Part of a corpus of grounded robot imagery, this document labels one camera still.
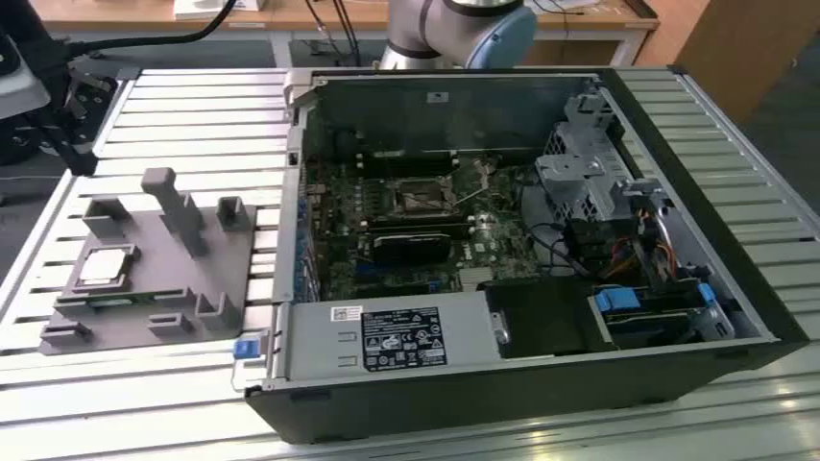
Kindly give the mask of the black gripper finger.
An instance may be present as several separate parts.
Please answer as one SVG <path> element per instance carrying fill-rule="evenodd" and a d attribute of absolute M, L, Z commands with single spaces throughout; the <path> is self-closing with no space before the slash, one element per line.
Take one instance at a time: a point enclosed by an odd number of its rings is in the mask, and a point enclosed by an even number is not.
<path fill-rule="evenodd" d="M 72 142 L 70 133 L 62 125 L 49 117 L 40 119 L 40 129 L 50 148 L 62 159 L 73 176 L 92 176 L 96 171 L 97 157 L 92 153 L 81 153 Z"/>
<path fill-rule="evenodd" d="M 118 89 L 117 81 L 104 75 L 85 72 L 74 64 L 68 67 L 69 84 L 65 109 L 74 119 L 104 115 Z"/>

